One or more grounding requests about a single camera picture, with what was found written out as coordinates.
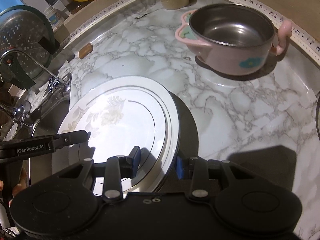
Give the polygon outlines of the person's left hand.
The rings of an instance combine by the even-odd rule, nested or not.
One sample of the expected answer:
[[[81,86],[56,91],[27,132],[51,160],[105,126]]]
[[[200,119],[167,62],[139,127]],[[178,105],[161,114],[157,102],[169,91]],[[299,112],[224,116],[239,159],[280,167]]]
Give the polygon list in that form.
[[[5,207],[9,207],[13,198],[26,188],[27,172],[23,166],[5,168],[1,172],[1,195]]]

